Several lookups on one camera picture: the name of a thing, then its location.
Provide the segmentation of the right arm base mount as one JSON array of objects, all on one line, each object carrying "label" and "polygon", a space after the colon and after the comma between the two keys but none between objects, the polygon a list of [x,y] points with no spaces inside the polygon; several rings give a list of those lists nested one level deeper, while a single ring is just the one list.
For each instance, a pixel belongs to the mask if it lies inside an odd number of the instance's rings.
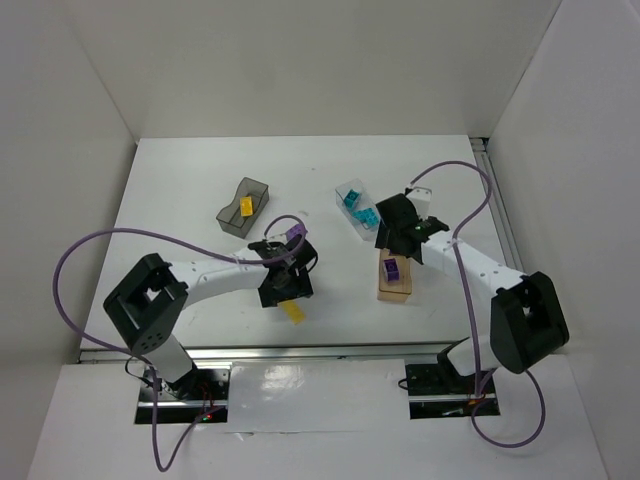
[{"label": "right arm base mount", "polygon": [[397,382],[408,395],[412,420],[453,419],[477,416],[499,416],[500,407],[492,380],[477,395],[476,375],[459,376],[436,363],[405,365],[405,374]]}]

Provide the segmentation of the teal curved lego brick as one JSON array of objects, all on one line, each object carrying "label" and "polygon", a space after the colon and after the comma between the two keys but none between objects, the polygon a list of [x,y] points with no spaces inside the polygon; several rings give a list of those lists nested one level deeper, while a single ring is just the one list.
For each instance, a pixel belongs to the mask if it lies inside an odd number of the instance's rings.
[{"label": "teal curved lego brick", "polygon": [[350,189],[343,198],[343,204],[348,210],[354,210],[360,201],[360,197],[361,194],[358,191]]}]

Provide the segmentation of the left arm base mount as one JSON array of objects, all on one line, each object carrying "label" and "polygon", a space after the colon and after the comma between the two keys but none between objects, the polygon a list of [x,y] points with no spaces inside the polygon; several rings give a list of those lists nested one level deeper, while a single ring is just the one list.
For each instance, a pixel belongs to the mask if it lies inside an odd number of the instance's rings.
[{"label": "left arm base mount", "polygon": [[[195,380],[187,386],[176,387],[159,377],[161,389],[158,396],[158,424],[188,425],[198,415],[204,415],[203,424],[222,424],[228,420],[228,398],[230,390],[231,364],[220,362],[203,363],[197,366]],[[127,361],[127,375],[139,383],[134,423],[152,423],[153,382],[148,367]]]}]

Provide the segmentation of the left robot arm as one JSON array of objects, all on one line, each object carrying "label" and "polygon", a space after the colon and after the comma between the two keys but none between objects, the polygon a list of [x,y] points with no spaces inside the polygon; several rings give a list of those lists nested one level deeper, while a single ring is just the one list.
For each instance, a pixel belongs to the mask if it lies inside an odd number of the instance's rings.
[{"label": "left robot arm", "polygon": [[173,329],[191,305],[240,290],[258,292],[263,308],[309,298],[316,249],[300,236],[288,243],[260,241],[228,260],[168,262],[142,257],[112,290],[103,308],[132,354],[150,361],[165,382],[182,385],[197,367]]}]

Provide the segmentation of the purple square lego brick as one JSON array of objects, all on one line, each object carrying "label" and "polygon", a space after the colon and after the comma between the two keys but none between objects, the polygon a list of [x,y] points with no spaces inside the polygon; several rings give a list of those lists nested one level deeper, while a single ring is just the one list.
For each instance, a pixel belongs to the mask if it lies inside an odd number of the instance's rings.
[{"label": "purple square lego brick", "polygon": [[387,283],[398,282],[401,278],[399,264],[395,258],[386,258],[383,260],[382,269],[384,278]]}]

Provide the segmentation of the yellow small lego brick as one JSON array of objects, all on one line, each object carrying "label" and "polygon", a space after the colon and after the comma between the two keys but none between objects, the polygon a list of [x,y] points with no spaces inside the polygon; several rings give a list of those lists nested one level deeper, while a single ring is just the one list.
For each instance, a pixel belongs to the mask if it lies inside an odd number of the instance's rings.
[{"label": "yellow small lego brick", "polygon": [[251,196],[240,198],[239,210],[242,218],[248,218],[254,215],[253,199]]}]

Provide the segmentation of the clear plastic container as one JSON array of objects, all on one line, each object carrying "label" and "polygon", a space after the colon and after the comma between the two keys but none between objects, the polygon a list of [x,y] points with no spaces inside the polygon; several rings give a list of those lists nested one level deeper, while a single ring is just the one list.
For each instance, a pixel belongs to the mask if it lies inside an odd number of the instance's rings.
[{"label": "clear plastic container", "polygon": [[[348,210],[343,204],[343,198],[350,189],[356,190],[361,194],[360,201],[354,210]],[[334,192],[336,205],[342,212],[342,214],[346,217],[350,225],[355,229],[355,231],[364,241],[374,242],[376,240],[379,224],[381,223],[381,217],[375,203],[373,202],[365,187],[365,184],[360,179],[353,179],[337,186],[334,189]],[[369,228],[366,224],[360,223],[352,216],[353,212],[365,210],[367,208],[373,208],[379,217],[379,224],[375,228]]]}]

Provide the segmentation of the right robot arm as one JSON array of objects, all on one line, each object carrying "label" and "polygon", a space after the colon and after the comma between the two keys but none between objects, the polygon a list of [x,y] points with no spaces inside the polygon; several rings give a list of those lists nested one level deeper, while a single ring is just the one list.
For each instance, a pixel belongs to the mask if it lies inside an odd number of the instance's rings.
[{"label": "right robot arm", "polygon": [[570,334],[551,278],[502,265],[455,237],[436,217],[420,216],[422,197],[416,191],[376,204],[375,246],[443,273],[490,315],[487,334],[474,329],[468,339],[441,351],[438,363],[460,377],[478,367],[521,374],[566,345]]}]

